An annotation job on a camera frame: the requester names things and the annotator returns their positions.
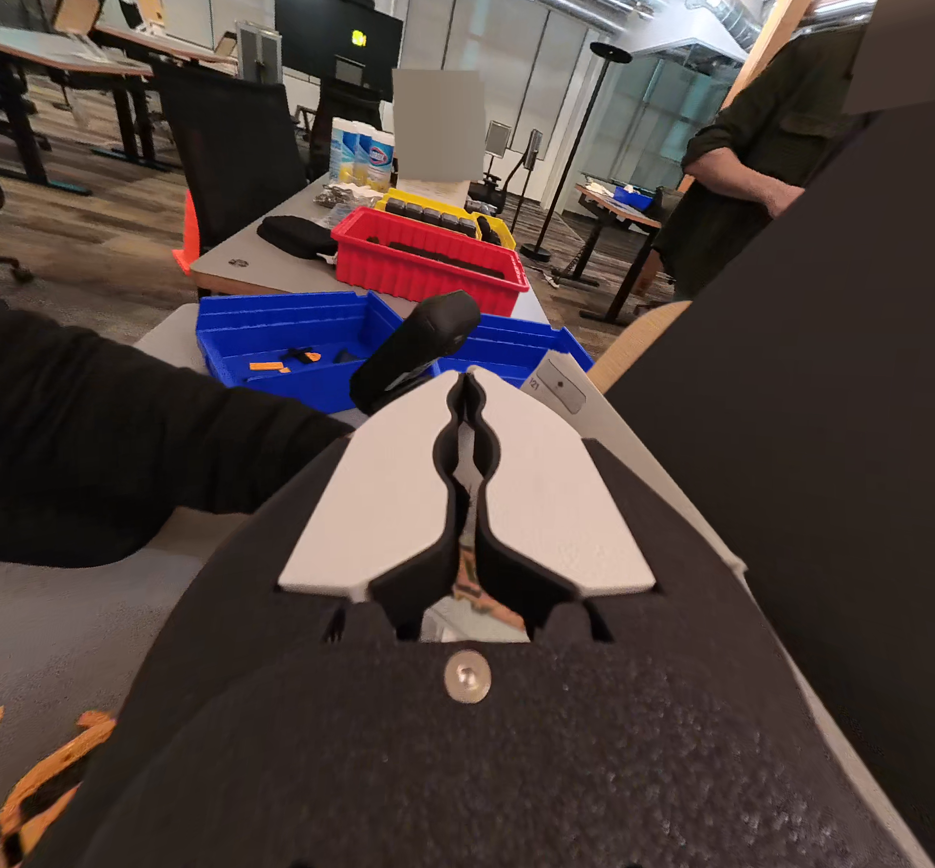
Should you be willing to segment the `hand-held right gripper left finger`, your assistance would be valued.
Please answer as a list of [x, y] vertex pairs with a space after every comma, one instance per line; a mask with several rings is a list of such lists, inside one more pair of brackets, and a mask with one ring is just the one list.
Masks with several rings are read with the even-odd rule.
[[280, 572], [281, 591], [379, 605], [399, 639], [420, 639], [461, 561], [464, 387], [463, 375], [442, 374], [356, 430]]

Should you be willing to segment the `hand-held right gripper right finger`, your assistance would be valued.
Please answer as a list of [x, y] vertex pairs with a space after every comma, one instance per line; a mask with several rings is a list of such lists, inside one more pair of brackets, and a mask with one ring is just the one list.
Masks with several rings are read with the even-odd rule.
[[478, 580], [529, 635], [556, 606], [651, 592], [656, 578], [587, 444], [485, 369], [465, 375], [478, 488]]

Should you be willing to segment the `lego instruction booklet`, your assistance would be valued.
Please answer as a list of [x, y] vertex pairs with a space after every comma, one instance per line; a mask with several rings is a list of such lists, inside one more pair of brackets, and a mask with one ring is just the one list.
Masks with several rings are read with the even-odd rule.
[[678, 488], [636, 434], [598, 392], [570, 355], [549, 352], [519, 389], [574, 428], [584, 441], [597, 442], [627, 466], [706, 541], [743, 587], [746, 566], [731, 553], [684, 492]]

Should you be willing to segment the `orange lego car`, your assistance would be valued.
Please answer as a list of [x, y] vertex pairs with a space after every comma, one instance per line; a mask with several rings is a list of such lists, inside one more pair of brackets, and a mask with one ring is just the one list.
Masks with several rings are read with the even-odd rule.
[[9, 792], [1, 808], [3, 867], [21, 866], [45, 831], [62, 815], [116, 724], [111, 713], [82, 713], [76, 721], [76, 736], [41, 759]]

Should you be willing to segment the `loose orange black lego parts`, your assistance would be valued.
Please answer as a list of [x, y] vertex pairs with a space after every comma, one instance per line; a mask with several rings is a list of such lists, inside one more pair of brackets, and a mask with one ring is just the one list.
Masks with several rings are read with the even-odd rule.
[[251, 360], [247, 364], [247, 371], [290, 373], [306, 368], [319, 369], [325, 366], [341, 366], [362, 361], [364, 361], [362, 357], [347, 347], [334, 348], [325, 345], [292, 347], [275, 358]]

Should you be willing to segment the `red plastic bin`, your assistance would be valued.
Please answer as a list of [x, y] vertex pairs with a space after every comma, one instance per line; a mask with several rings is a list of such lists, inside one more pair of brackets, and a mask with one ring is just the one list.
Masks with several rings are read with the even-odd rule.
[[530, 284], [513, 251], [385, 210], [360, 207], [331, 230], [342, 283], [413, 303], [456, 291], [510, 316]]

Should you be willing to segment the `yellow plastic bin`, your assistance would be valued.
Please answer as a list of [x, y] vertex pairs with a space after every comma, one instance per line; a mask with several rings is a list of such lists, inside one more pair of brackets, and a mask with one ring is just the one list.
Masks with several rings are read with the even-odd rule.
[[392, 188], [376, 201], [374, 208], [509, 251], [517, 247], [508, 225], [490, 207], [470, 198], [460, 207], [438, 198]]

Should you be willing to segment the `black zip pouch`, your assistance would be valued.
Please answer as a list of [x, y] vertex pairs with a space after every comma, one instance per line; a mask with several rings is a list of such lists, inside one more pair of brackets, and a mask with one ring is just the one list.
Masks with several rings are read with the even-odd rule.
[[337, 255], [337, 242], [330, 230], [302, 217], [267, 216], [256, 234], [279, 251], [304, 261], [323, 261]]

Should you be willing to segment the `clear bag of metal parts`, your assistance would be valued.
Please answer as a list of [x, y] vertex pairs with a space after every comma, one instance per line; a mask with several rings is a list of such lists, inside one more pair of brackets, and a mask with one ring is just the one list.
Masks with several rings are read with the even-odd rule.
[[367, 185], [329, 182], [321, 186], [321, 190], [314, 196], [314, 202], [316, 205], [328, 209], [340, 205], [358, 208], [363, 206], [371, 207], [381, 197], [382, 193]]

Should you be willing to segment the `white wipes canister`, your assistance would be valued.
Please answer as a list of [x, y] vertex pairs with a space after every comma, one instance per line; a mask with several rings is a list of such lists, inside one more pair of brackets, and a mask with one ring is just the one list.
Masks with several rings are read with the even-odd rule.
[[353, 120], [335, 116], [332, 119], [329, 181], [330, 183], [355, 182], [359, 130]]
[[355, 183], [386, 193], [393, 174], [394, 134], [357, 123]]

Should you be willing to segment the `wooden desk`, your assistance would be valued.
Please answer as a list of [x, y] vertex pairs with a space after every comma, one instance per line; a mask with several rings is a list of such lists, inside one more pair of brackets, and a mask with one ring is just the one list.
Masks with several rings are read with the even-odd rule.
[[625, 303], [637, 295], [644, 294], [652, 286], [656, 275], [661, 269], [659, 255], [655, 250], [655, 238], [661, 229], [661, 222], [648, 218], [643, 212], [629, 205], [618, 202], [613, 195], [596, 192], [584, 184], [576, 184], [575, 191], [579, 194], [579, 205], [584, 207], [595, 219], [595, 225], [586, 239], [579, 254], [567, 267], [566, 279], [577, 284], [597, 287], [598, 282], [591, 278], [586, 279], [584, 270], [592, 257], [598, 240], [605, 228], [614, 224], [630, 227], [635, 226], [643, 232], [644, 240], [638, 248], [625, 277], [614, 295], [608, 309], [602, 313], [581, 310], [580, 317], [584, 320], [610, 324], [621, 328], [627, 327], [635, 321], [635, 311], [626, 313]]
[[76, 196], [91, 196], [92, 190], [54, 181], [46, 173], [25, 103], [15, 85], [16, 64], [21, 62], [111, 79], [148, 79], [152, 76], [151, 68], [132, 60], [111, 59], [101, 51], [92, 51], [87, 42], [74, 36], [1, 28], [2, 109], [23, 167], [23, 170], [3, 168], [2, 177]]

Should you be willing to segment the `black floor lamp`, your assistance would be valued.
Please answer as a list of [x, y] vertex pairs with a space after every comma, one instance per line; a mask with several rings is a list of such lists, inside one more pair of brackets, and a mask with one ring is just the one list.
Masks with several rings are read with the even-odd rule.
[[581, 115], [576, 136], [574, 137], [574, 141], [568, 153], [564, 168], [560, 175], [560, 179], [555, 186], [554, 195], [552, 196], [549, 207], [546, 211], [545, 218], [542, 222], [542, 228], [539, 231], [537, 239], [533, 244], [524, 244], [518, 248], [520, 255], [525, 258], [526, 262], [532, 262], [537, 265], [547, 265], [551, 261], [551, 253], [548, 252], [548, 250], [544, 247], [544, 240], [552, 220], [555, 217], [555, 212], [559, 205], [559, 201], [562, 198], [565, 185], [567, 184], [569, 174], [571, 173], [571, 168], [575, 164], [581, 141], [587, 127], [589, 126], [591, 115], [596, 103], [598, 102], [598, 98], [602, 90], [603, 83], [606, 79], [607, 72], [611, 66], [626, 66], [630, 64], [633, 59], [632, 55], [624, 49], [607, 42], [593, 41], [589, 46], [589, 50], [593, 56], [601, 60], [598, 77], [593, 86], [593, 89], [591, 90], [587, 106]]

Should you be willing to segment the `orange traffic cone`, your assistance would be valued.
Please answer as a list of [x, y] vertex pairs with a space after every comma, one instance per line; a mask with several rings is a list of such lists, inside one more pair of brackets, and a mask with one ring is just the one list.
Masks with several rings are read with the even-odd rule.
[[189, 189], [185, 190], [182, 225], [182, 246], [173, 249], [172, 255], [186, 276], [191, 275], [191, 266], [201, 255], [201, 242], [193, 197]]

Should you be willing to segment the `large black monitor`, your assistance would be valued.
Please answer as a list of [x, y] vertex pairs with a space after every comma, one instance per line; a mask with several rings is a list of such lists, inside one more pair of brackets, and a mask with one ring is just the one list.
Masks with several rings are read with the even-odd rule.
[[274, 0], [282, 66], [315, 79], [335, 78], [339, 65], [360, 71], [360, 84], [393, 101], [404, 22], [365, 0]]

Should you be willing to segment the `wooden pillar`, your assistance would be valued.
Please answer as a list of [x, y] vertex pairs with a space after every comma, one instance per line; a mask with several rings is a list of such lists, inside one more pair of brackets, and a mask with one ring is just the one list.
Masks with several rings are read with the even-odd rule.
[[722, 109], [753, 82], [789, 42], [813, 0], [775, 0], [752, 50], [728, 91]]

